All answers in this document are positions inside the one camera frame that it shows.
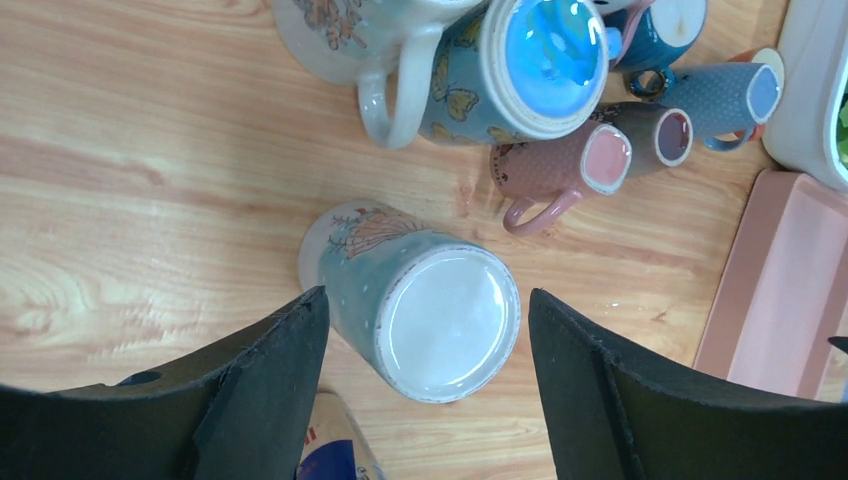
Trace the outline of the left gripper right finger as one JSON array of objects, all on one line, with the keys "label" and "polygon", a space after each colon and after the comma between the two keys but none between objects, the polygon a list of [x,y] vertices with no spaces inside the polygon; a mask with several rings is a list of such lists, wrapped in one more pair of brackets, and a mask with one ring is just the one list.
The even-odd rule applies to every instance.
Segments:
[{"label": "left gripper right finger", "polygon": [[713,377],[542,289],[528,327],[560,479],[843,479],[847,407]]}]

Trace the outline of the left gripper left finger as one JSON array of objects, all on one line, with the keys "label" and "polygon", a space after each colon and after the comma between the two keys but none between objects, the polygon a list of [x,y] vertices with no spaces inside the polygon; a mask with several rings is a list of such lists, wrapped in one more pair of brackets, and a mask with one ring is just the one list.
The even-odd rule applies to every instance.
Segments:
[{"label": "left gripper left finger", "polygon": [[1,389],[5,479],[292,479],[330,327],[320,287],[114,385]]}]

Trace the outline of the tall white floral mug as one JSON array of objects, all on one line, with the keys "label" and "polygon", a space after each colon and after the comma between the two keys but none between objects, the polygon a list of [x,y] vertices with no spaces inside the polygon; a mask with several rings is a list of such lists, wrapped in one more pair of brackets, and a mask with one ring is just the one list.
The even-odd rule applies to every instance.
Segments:
[{"label": "tall white floral mug", "polygon": [[398,393],[463,399],[513,351],[514,277],[489,250],[375,200],[342,203],[304,235],[302,288],[324,288],[337,333]]}]

